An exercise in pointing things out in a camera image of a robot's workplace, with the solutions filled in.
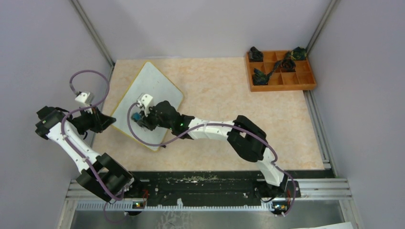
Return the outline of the blue whiteboard eraser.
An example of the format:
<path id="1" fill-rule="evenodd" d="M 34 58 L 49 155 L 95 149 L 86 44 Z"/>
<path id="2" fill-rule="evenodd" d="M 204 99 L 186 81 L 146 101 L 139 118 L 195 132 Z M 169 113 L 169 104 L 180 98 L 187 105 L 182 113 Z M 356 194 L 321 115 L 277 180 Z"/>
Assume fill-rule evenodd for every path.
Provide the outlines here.
<path id="1" fill-rule="evenodd" d="M 133 113 L 133 114 L 131 115 L 131 119 L 132 119 L 134 122 L 138 122 L 139 120 L 142 119 L 142 117 L 141 117 L 141 115 L 140 115 L 139 113 Z"/>

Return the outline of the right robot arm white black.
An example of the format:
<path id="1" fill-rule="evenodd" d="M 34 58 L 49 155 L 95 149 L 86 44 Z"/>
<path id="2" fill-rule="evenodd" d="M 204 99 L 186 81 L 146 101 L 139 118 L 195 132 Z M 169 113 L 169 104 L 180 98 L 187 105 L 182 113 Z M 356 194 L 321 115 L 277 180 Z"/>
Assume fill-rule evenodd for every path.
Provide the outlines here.
<path id="1" fill-rule="evenodd" d="M 226 141 L 245 161 L 255 163 L 263 174 L 270 193 L 282 196 L 288 189 L 286 172 L 276 165 L 277 153 L 266 140 L 266 133 L 243 115 L 231 121 L 209 121 L 180 114 L 168 101 L 146 107 L 135 103 L 140 112 L 127 113 L 127 123 L 153 131 L 157 127 L 171 131 L 177 139 Z"/>

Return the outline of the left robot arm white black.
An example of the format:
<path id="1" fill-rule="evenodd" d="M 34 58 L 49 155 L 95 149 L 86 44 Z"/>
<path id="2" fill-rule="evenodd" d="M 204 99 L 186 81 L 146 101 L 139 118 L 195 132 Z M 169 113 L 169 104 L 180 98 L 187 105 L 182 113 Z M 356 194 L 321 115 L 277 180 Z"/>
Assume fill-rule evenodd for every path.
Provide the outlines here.
<path id="1" fill-rule="evenodd" d="M 86 190 L 109 202 L 121 192 L 136 198 L 143 184 L 107 153 L 94 151 L 82 138 L 88 131 L 101 133 L 116 119 L 98 108 L 81 111 L 80 116 L 66 116 L 67 110 L 45 106 L 37 112 L 36 134 L 57 143 L 74 161 L 80 176 L 76 181 Z"/>

